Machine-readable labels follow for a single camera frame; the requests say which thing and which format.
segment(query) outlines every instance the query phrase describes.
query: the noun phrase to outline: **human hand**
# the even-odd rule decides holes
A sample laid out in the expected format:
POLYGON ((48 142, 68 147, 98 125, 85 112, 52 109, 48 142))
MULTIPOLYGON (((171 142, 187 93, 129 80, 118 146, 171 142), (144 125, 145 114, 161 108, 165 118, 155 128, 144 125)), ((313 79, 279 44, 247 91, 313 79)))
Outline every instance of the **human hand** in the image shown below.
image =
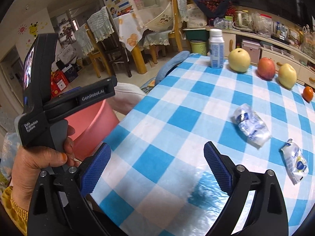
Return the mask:
MULTIPOLYGON (((74 128, 68 126, 67 135, 73 135, 74 128)), ((59 167, 64 164, 78 167, 80 163, 74 160, 73 140, 66 138, 63 148, 65 153, 60 153, 44 146, 23 148, 20 146, 16 154, 13 168, 12 198, 15 203, 24 210, 29 209, 33 190, 41 169, 59 167)))

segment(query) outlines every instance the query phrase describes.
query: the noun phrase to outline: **blue cushion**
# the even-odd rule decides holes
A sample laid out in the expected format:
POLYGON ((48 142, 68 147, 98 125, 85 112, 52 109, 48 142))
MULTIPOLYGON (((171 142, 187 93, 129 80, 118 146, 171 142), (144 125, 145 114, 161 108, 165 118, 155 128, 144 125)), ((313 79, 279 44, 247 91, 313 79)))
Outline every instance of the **blue cushion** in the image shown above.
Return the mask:
POLYGON ((159 70, 155 78, 155 86, 159 84, 171 71, 173 71, 180 63, 182 63, 190 55, 189 51, 182 51, 175 57, 170 59, 166 64, 159 70))

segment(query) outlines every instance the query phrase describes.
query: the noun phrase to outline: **plastic bottle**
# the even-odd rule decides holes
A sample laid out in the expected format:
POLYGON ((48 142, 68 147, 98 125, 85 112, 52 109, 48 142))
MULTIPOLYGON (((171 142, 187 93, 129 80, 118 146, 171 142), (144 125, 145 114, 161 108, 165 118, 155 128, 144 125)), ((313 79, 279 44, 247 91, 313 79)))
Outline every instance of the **plastic bottle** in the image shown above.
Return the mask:
POLYGON ((280 27, 280 22, 278 22, 278 21, 277 21, 276 30, 277 30, 276 35, 277 35, 277 37, 279 37, 280 36, 281 27, 280 27))
POLYGON ((221 29, 211 29, 209 38, 210 58, 212 68, 223 68, 224 40, 221 29))

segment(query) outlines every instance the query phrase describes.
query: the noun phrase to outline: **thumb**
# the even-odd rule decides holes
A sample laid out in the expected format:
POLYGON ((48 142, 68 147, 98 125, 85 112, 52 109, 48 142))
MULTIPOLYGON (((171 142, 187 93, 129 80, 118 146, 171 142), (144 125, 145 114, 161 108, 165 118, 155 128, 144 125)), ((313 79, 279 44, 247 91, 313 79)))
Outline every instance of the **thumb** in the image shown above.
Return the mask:
POLYGON ((40 169, 59 167, 67 162, 67 155, 48 147, 38 147, 38 153, 33 157, 34 162, 40 169))

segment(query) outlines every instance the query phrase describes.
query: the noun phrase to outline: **blue checkered tablecloth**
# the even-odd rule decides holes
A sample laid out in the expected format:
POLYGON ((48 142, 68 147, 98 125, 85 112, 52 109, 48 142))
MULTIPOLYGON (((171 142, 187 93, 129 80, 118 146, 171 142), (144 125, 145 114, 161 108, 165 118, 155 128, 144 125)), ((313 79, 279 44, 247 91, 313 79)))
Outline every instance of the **blue checkered tablecloth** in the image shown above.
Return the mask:
MULTIPOLYGON (((203 155, 212 141, 221 154, 249 171, 275 171, 286 203, 289 234, 315 202, 315 103, 265 81, 250 67, 245 74, 213 69, 209 58, 191 55, 158 84, 104 140, 111 160, 93 198, 129 236, 205 235, 228 196, 203 155), (232 122, 235 109, 249 104, 265 121, 272 138, 260 149, 248 143, 232 122), (279 149, 292 138, 303 149, 309 174, 293 185, 279 149)), ((234 232, 242 229, 253 194, 234 232)))

